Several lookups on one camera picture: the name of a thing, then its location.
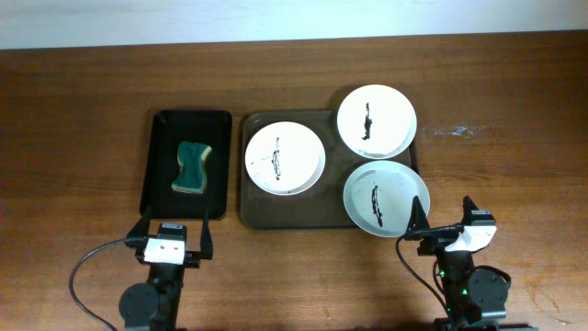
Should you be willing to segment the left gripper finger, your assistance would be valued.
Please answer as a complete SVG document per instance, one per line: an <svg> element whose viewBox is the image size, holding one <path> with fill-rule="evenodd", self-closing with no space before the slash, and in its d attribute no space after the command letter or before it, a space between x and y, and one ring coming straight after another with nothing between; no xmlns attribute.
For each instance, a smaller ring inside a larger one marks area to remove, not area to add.
<svg viewBox="0 0 588 331"><path fill-rule="evenodd" d="M200 258L213 259L213 241L209 228L209 211L205 211L200 234Z"/></svg>
<svg viewBox="0 0 588 331"><path fill-rule="evenodd" d="M142 212L141 218L127 233L127 238L140 238L147 236L149 233L151 218L152 207L147 206L146 209Z"/></svg>

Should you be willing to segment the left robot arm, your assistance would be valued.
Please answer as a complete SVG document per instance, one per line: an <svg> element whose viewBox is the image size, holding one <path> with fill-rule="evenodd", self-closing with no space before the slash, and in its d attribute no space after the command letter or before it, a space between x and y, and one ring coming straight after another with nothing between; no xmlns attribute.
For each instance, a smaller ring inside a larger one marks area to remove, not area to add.
<svg viewBox="0 0 588 331"><path fill-rule="evenodd" d="M147 209L127 234L135 257L149 267L145 282L129 286L119 299L119 313L126 330L175 331L185 270L199 268L213 258L209 213L204 212L200 249L187 249L187 228L162 223L155 235L149 234L151 210Z"/></svg>

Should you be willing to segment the green yellow sponge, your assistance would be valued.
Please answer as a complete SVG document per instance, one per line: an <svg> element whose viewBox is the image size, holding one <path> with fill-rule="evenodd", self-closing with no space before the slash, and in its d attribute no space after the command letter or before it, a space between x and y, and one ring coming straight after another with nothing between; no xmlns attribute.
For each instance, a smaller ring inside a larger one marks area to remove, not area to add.
<svg viewBox="0 0 588 331"><path fill-rule="evenodd" d="M179 174L172 182L173 191L203 194L208 184L206 161L212 148L204 143L181 142L177 150Z"/></svg>

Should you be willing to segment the white plate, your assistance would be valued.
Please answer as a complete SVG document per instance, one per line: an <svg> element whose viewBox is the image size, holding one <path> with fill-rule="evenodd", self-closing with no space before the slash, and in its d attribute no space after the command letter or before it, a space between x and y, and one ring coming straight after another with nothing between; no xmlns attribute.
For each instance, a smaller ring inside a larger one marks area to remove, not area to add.
<svg viewBox="0 0 588 331"><path fill-rule="evenodd" d="M367 85L344 98L336 113L336 128L355 154L374 160L388 159L413 142L417 117L413 104L399 90Z"/></svg>
<svg viewBox="0 0 588 331"><path fill-rule="evenodd" d="M314 131L296 122L280 121L253 135L245 148L244 165L260 189L290 196L319 180L326 166L326 152Z"/></svg>
<svg viewBox="0 0 588 331"><path fill-rule="evenodd" d="M392 161L372 161L354 170L345 182L343 202L350 219L362 230L381 237L406 232L417 197L425 212L430 194L410 167Z"/></svg>

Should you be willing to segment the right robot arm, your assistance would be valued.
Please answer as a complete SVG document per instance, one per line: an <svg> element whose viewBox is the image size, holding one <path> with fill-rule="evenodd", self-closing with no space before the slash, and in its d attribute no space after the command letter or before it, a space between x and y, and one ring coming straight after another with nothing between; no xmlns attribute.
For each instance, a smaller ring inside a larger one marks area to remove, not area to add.
<svg viewBox="0 0 588 331"><path fill-rule="evenodd" d="M473 255L487 247L496 232L490 211L463 198L459 223L432 228L418 197L413 198L405 234L397 241L417 241L417 255L435 258L433 286L427 285L447 314L436 318L434 330L498 330L506 317L505 303L512 279L498 268L479 265Z"/></svg>

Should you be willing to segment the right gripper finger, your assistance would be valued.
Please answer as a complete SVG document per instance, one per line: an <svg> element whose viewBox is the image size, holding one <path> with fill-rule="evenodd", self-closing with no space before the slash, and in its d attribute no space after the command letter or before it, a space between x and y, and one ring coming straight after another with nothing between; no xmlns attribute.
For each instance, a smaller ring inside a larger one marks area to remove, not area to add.
<svg viewBox="0 0 588 331"><path fill-rule="evenodd" d="M429 222L426 219L424 207L418 196L413 197L411 215L406 227L406 238L418 238L420 233L424 233L430 229Z"/></svg>
<svg viewBox="0 0 588 331"><path fill-rule="evenodd" d="M476 211L478 208L473 202L473 200L469 196L465 196L463 198L463 217L461 220L462 224L471 224L473 220L473 211Z"/></svg>

